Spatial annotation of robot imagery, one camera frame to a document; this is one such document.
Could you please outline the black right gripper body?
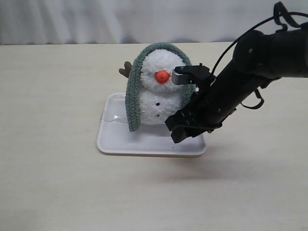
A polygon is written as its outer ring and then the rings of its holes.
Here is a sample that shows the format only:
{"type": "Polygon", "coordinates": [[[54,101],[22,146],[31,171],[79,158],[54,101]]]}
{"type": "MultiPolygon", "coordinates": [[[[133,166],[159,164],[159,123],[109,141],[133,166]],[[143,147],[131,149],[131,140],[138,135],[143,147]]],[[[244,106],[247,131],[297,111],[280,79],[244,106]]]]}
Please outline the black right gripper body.
{"type": "Polygon", "coordinates": [[[181,132],[212,132],[236,111],[237,84],[216,81],[204,84],[180,112],[181,132]]]}

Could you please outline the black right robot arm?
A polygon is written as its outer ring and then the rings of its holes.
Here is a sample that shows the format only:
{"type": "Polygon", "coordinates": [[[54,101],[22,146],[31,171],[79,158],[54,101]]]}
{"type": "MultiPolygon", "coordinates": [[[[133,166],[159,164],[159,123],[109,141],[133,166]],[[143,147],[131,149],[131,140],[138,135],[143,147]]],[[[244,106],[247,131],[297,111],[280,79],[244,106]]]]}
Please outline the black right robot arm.
{"type": "Polygon", "coordinates": [[[174,143],[222,126],[238,105],[258,88],[282,77],[307,77],[308,32],[304,29],[265,35],[251,31],[237,43],[225,68],[213,76],[199,65],[178,66],[172,72],[176,85],[195,84],[198,91],[165,124],[174,143]]]}

